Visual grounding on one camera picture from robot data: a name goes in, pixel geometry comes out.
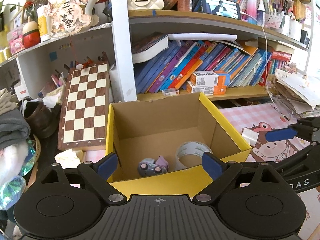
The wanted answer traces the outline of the purple toy car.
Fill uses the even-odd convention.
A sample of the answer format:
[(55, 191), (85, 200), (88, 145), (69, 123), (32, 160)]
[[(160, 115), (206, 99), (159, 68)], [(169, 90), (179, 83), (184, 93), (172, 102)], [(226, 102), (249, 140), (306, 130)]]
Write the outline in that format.
[(157, 159), (145, 158), (139, 162), (137, 170), (142, 177), (155, 176), (167, 173), (169, 163), (161, 155)]

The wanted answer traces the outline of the lower orange white box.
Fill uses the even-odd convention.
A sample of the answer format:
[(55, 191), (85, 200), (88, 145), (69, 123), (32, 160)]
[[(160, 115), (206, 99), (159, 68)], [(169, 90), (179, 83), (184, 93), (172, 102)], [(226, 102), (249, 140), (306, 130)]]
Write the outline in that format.
[(203, 93), (206, 96), (224, 95), (227, 86), (194, 86), (190, 81), (187, 82), (188, 93)]

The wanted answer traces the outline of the grey folded cloth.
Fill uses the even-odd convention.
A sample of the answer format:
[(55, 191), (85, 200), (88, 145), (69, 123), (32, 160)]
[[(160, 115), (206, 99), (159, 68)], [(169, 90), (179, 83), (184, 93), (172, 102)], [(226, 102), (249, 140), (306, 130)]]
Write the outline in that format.
[(26, 141), (29, 138), (30, 130), (29, 124), (18, 109), (2, 114), (0, 119), (1, 149)]

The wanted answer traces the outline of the pink cartoon desk mat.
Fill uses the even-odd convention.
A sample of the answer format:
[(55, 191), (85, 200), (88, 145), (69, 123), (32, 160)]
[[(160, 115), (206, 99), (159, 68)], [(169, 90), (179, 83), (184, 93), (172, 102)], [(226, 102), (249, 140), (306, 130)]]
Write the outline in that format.
[(280, 162), (308, 142), (284, 129), (296, 119), (271, 104), (218, 109), (200, 100), (128, 102), (109, 107), (106, 152), (119, 166), (110, 183), (133, 194), (194, 196), (212, 180), (201, 167), (202, 150), (224, 161)]

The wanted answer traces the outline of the yellow cardboard box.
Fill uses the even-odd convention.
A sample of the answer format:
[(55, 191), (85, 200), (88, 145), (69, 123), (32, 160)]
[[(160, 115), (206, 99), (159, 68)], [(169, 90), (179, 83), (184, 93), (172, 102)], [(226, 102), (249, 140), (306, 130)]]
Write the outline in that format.
[[(177, 95), (153, 102), (113, 103), (109, 106), (106, 153), (115, 152), (117, 170), (112, 186), (133, 194), (194, 196), (212, 179), (199, 157), (183, 157), (185, 168), (176, 170), (176, 152), (186, 142), (207, 145), (221, 160), (243, 162), (249, 144), (203, 94)], [(141, 177), (137, 167), (145, 158), (163, 156), (169, 170), (163, 175)]]

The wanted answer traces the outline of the red white doll figure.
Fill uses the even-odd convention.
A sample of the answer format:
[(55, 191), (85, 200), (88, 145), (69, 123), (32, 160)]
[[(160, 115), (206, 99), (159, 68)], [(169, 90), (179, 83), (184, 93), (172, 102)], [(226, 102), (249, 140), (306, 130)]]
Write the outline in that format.
[(38, 24), (33, 21), (30, 16), (28, 16), (28, 21), (23, 26), (22, 35), (25, 49), (33, 47), (41, 42)]

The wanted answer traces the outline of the stack of papers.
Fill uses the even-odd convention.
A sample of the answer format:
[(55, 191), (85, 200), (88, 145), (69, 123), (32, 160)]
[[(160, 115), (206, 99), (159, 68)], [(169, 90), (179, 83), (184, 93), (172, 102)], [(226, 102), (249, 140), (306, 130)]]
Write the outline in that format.
[(300, 74), (277, 69), (275, 87), (279, 102), (297, 118), (319, 117), (319, 78), (304, 79)]

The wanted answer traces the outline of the wooden chessboard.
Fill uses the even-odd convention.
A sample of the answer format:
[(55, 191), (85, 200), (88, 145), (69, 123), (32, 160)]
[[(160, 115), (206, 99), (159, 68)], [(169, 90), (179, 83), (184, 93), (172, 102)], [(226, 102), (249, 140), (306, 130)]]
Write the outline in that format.
[(59, 150), (105, 149), (109, 87), (106, 63), (69, 71), (60, 113)]

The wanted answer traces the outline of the thick book lying flat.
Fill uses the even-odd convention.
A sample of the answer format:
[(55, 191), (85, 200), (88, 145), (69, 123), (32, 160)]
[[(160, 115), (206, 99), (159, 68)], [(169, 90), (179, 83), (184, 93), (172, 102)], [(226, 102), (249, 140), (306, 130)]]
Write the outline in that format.
[(168, 48), (168, 35), (154, 32), (132, 45), (132, 62), (137, 64), (149, 61)]

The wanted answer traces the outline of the brown leather shoe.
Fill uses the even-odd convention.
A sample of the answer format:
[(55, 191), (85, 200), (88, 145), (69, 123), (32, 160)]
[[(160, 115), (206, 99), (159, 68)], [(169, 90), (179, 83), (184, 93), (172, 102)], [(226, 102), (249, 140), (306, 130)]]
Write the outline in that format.
[(39, 139), (50, 137), (59, 126), (59, 104), (49, 108), (41, 98), (32, 99), (26, 96), (21, 102), (20, 111), (31, 128), (31, 134)]

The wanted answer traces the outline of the upper orange white box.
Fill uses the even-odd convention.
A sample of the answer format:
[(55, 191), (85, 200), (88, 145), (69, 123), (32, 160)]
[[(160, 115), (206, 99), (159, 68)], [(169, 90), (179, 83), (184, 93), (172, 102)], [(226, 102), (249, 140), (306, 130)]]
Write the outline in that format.
[(194, 86), (228, 86), (231, 81), (231, 77), (224, 71), (196, 71), (194, 72), (189, 81)]

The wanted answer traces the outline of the white flat board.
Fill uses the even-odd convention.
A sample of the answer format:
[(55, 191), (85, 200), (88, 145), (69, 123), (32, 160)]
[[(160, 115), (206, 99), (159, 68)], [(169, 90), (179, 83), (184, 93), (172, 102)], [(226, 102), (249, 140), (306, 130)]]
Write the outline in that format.
[(230, 34), (213, 34), (213, 33), (180, 33), (168, 34), (169, 40), (221, 40), (221, 41), (236, 41), (238, 37)]

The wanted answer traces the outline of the white charger plug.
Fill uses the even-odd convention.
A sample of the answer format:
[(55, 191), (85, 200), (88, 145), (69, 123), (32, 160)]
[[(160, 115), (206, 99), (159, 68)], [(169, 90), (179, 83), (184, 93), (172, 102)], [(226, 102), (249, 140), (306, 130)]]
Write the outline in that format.
[(249, 145), (254, 147), (257, 143), (257, 140), (259, 138), (259, 133), (249, 129), (249, 128), (244, 128), (242, 130), (242, 137), (248, 142)]

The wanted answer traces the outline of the orange white box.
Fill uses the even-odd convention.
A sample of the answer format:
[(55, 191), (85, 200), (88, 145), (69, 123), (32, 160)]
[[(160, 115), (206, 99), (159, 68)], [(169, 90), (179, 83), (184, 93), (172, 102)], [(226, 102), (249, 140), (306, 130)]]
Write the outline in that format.
[(194, 86), (228, 86), (231, 81), (231, 77), (224, 71), (196, 71), (194, 72), (189, 81)]
[(190, 81), (187, 82), (188, 93), (203, 93), (206, 96), (224, 95), (227, 86), (194, 86)]

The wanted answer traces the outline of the smartphone on shelf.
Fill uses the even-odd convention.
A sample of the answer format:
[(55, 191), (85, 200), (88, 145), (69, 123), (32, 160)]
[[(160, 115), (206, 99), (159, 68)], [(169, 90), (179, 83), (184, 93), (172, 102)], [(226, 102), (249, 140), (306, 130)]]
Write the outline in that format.
[(239, 4), (228, 0), (201, 0), (202, 11), (206, 14), (241, 19)]

